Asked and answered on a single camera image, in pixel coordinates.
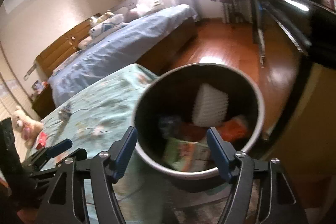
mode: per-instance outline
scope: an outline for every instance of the wooden headboard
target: wooden headboard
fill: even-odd
[[[78,51],[78,44],[89,36],[90,28],[89,19],[87,19],[60,36],[36,57],[35,61],[46,77],[49,78],[55,68]]]

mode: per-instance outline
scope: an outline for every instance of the trash bin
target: trash bin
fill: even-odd
[[[159,115],[173,113],[191,122],[194,101],[203,83],[228,95],[225,120],[245,115],[249,139],[238,142],[236,150],[248,152],[258,139],[264,122],[265,106],[262,94],[245,73],[225,65],[199,63],[171,70],[156,79],[142,94],[133,112],[132,123],[138,131],[135,147],[139,156],[151,167],[166,174],[180,189],[189,191],[211,189],[223,183],[217,167],[201,172],[180,172],[162,160],[166,140],[158,128]]]

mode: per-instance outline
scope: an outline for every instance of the metal screw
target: metal screw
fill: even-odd
[[[238,152],[236,153],[236,156],[237,156],[238,158],[244,158],[244,157],[246,156],[246,153],[243,152],[243,151],[238,151]]]
[[[73,158],[67,158],[67,159],[65,159],[65,164],[71,164],[71,163],[73,163],[74,162],[74,160],[73,160]]]
[[[280,160],[277,158],[271,158],[271,162],[274,164],[280,164]]]
[[[109,155],[109,153],[107,151],[102,151],[99,153],[99,157],[101,158],[106,158]]]

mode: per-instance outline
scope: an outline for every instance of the brown teddy bear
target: brown teddy bear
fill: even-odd
[[[21,137],[25,141],[31,143],[34,142],[43,129],[43,123],[31,119],[20,106],[16,106],[16,110],[13,113],[12,126],[13,130],[21,133]]]

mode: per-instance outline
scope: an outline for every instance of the stuffed animal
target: stuffed animal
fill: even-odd
[[[27,116],[20,106],[16,106],[13,113],[12,126],[13,130],[21,133],[25,141],[34,141],[43,129],[43,124]]]

